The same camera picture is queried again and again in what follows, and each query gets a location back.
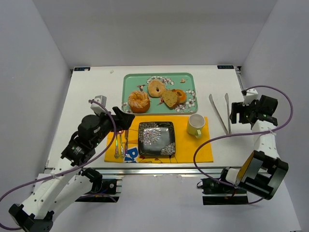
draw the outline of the metal tongs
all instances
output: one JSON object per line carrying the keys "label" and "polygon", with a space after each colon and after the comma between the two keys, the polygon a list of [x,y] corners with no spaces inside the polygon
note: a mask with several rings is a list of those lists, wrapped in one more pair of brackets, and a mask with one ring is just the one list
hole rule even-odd
{"label": "metal tongs", "polygon": [[213,101],[213,98],[212,98],[211,94],[209,95],[209,101],[211,102],[211,105],[212,105],[212,107],[214,109],[214,112],[216,113],[216,115],[217,115],[217,117],[218,117],[218,119],[220,121],[220,124],[223,127],[223,130],[225,131],[226,135],[231,134],[232,131],[231,131],[231,121],[229,119],[229,116],[230,116],[230,106],[229,106],[228,93],[225,94],[225,101],[226,101],[226,107],[227,107],[228,130],[227,130],[227,128],[226,128],[226,126],[225,126],[225,124],[224,124],[224,122],[222,120],[222,117],[221,117],[221,115],[220,115],[216,105],[214,104],[214,101]]}

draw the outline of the square plate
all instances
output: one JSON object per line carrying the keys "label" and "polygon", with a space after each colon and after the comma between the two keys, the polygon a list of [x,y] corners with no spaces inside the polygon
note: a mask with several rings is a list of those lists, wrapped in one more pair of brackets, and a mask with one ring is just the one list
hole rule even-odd
{"label": "square plate", "polygon": [[172,122],[141,122],[139,124],[141,156],[172,156],[176,153],[175,129]]}

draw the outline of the white cup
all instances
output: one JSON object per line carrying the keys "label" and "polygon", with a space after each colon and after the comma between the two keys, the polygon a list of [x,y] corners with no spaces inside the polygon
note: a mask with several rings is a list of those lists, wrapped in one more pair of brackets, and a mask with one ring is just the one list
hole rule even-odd
{"label": "white cup", "polygon": [[189,117],[187,131],[196,138],[202,137],[202,129],[205,126],[205,118],[202,115],[194,114]]}

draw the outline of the tray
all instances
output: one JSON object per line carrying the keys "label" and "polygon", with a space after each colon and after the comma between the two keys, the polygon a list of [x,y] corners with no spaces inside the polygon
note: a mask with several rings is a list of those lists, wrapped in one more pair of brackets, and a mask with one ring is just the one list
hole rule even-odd
{"label": "tray", "polygon": [[189,73],[142,73],[128,74],[124,77],[122,91],[122,110],[132,113],[127,103],[128,97],[134,90],[139,90],[138,86],[145,85],[143,91],[148,93],[147,86],[151,80],[158,79],[165,83],[166,89],[181,89],[185,91],[187,100],[179,104],[175,109],[170,109],[164,103],[160,103],[160,98],[150,98],[150,108],[146,113],[137,115],[161,115],[161,114],[194,114],[197,112],[198,104],[193,76]]}

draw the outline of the donut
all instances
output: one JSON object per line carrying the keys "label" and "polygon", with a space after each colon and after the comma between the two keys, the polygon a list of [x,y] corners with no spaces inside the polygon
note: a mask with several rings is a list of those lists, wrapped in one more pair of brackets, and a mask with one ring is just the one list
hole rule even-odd
{"label": "donut", "polygon": [[173,92],[175,92],[178,96],[179,96],[179,98],[180,98],[180,104],[181,103],[185,103],[185,100],[187,99],[187,95],[186,95],[186,93],[183,91],[183,90],[181,90],[181,89],[173,89],[172,90]]}
{"label": "donut", "polygon": [[165,85],[159,80],[152,80],[148,85],[148,93],[154,98],[161,97],[165,90]]}
{"label": "donut", "polygon": [[128,103],[134,113],[145,113],[150,108],[150,100],[146,92],[138,90],[130,93]]}

